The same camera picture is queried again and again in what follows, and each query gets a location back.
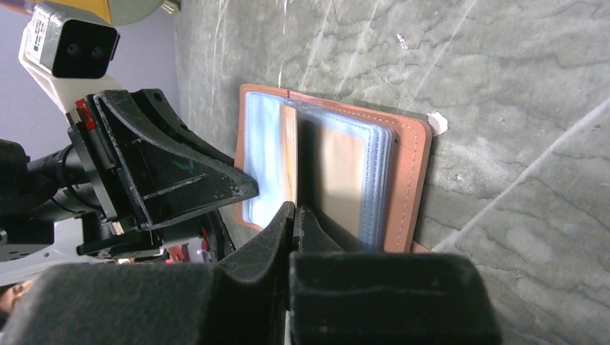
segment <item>card holder stitching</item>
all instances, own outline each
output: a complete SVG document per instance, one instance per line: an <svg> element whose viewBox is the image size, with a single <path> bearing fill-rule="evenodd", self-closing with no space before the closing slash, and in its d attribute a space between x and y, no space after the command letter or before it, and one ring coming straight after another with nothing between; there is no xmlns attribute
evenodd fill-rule
<svg viewBox="0 0 610 345"><path fill-rule="evenodd" d="M248 92L248 91L256 91L254 88L245 88L244 91ZM270 93L276 96L280 96L280 97L286 97L284 94L279 93L279 92L275 92L275 91L264 91L265 93ZM406 196L405 196L405 201L404 201L404 207L402 210L402 219L401 219L401 225L399 227L399 236L398 239L396 240L396 249L399 249L400 247L400 240L402 237L402 231L403 231L403 226L404 226L404 217L406 216L406 207L408 206L408 201L409 201L409 195L411 192L411 187L413 184L413 172L415 171L415 157L417 156L417 144L419 141L419 133L413 129L413 127L405 125L405 124L400 124L396 121L390 121L390 120L385 120L385 119L379 119L378 117L374 117L374 116L369 116L369 115L365 115L365 114L358 114L355 113L353 111L348 111L348 110L344 110L344 109L338 109L332 106L325 106L326 109L331 109L331 110L335 110L335 111L340 111L342 113L347 113L347 114L352 114L352 115L356 115L356 116L363 116L367 119L373 119L373 120L377 120L377 121L382 121L382 122L386 122L389 124L395 124L396 126L400 126L403 128L407 128L410 129L411 132L413 132L414 136L415 136L415 150L413 151L413 160L411 161L411 171L409 173L409 184L407 186L406 189Z"/></svg>

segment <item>camera lens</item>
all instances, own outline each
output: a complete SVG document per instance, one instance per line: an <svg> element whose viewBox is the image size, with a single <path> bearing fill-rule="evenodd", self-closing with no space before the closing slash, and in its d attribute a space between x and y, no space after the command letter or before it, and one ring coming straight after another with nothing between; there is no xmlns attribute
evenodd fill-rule
<svg viewBox="0 0 610 345"><path fill-rule="evenodd" d="M81 54L81 47L79 47L76 43L72 43L68 46L67 53L71 57L76 57Z"/></svg>
<svg viewBox="0 0 610 345"><path fill-rule="evenodd" d="M102 47L95 47L92 51L91 51L91 56L94 59L101 59L104 56L104 49Z"/></svg>

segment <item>red part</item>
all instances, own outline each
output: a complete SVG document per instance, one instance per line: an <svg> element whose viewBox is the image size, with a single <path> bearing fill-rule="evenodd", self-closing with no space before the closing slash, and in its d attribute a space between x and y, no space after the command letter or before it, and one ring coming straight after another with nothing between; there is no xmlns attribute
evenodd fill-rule
<svg viewBox="0 0 610 345"><path fill-rule="evenodd" d="M182 246L171 247L168 249L168 252L170 253L170 258L174 262L185 262L186 261L186 256L182 252Z"/></svg>
<svg viewBox="0 0 610 345"><path fill-rule="evenodd" d="M209 252L208 231L206 229L204 229L204 240L201 241L201 248Z"/></svg>
<svg viewBox="0 0 610 345"><path fill-rule="evenodd" d="M81 117L81 121L85 124L85 128L88 131L95 129L95 121L94 117L91 115L91 110L87 106L87 103L84 99L79 99L76 101L76 111L78 115Z"/></svg>

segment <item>tan card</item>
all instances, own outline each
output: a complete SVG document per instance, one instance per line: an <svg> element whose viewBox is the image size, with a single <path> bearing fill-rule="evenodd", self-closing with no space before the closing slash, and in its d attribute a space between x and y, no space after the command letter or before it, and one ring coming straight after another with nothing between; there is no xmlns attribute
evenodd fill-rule
<svg viewBox="0 0 610 345"><path fill-rule="evenodd" d="M318 170L314 206L357 239L363 199L364 142L325 126L317 126L312 139Z"/></svg>
<svg viewBox="0 0 610 345"><path fill-rule="evenodd" d="M296 204L297 172L299 171L296 109L282 106L280 112L280 146L286 201L292 201Z"/></svg>

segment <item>white debris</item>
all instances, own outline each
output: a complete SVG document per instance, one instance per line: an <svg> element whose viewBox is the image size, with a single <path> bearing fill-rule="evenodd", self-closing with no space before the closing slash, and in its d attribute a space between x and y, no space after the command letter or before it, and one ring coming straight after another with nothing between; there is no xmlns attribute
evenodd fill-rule
<svg viewBox="0 0 610 345"><path fill-rule="evenodd" d="M280 65L280 74L278 74L278 88L282 87L282 69L284 67L284 63Z"/></svg>
<svg viewBox="0 0 610 345"><path fill-rule="evenodd" d="M401 49L409 50L409 46L406 45L406 41L404 40L404 38L400 34L396 34L396 37L399 39L399 42L401 43Z"/></svg>
<svg viewBox="0 0 610 345"><path fill-rule="evenodd" d="M438 111L428 113L426 120L432 127L432 134L435 136L441 135L449 129L449 122Z"/></svg>

